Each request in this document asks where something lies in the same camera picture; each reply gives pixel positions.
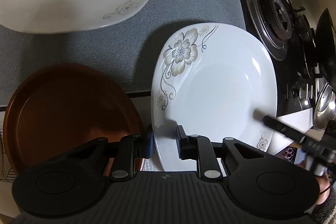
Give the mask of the steel pot lid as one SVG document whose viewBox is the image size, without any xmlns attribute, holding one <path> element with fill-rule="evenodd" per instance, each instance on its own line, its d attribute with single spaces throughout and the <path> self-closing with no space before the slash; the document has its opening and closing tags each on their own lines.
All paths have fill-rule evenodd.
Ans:
<svg viewBox="0 0 336 224">
<path fill-rule="evenodd" d="M 319 92 L 313 115 L 313 127 L 321 131 L 327 128 L 329 121 L 335 120 L 335 92 L 326 83 Z"/>
</svg>

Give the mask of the grey counter mat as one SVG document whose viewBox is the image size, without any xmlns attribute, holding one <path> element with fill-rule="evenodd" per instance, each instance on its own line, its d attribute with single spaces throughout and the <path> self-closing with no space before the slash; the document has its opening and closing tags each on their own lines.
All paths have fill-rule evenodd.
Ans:
<svg viewBox="0 0 336 224">
<path fill-rule="evenodd" d="M 130 19 L 97 30 L 32 35 L 1 28 L 1 104 L 39 69 L 59 63 L 89 66 L 127 93 L 149 95 L 165 41 L 195 23 L 219 22 L 245 28 L 240 0 L 149 0 Z"/>
</svg>

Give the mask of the brown round plate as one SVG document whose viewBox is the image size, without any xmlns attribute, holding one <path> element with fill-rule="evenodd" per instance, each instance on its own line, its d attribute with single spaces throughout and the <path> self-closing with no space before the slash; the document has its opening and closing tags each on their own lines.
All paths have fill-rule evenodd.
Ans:
<svg viewBox="0 0 336 224">
<path fill-rule="evenodd" d="M 30 75 L 12 95 L 3 137 L 15 173 L 90 140 L 139 135 L 133 102 L 110 77 L 79 64 L 58 64 Z"/>
</svg>

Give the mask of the white floral square plate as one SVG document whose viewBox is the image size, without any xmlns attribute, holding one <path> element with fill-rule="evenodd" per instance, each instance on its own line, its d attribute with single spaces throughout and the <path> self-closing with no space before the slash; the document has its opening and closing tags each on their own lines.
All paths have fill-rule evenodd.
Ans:
<svg viewBox="0 0 336 224">
<path fill-rule="evenodd" d="M 275 116 L 277 84 L 263 44 L 241 28 L 198 23 L 173 33 L 155 66 L 151 122 L 163 170 L 195 170 L 181 160 L 175 129 L 213 142 L 232 137 L 266 151 L 273 131 L 255 118 Z"/>
</svg>

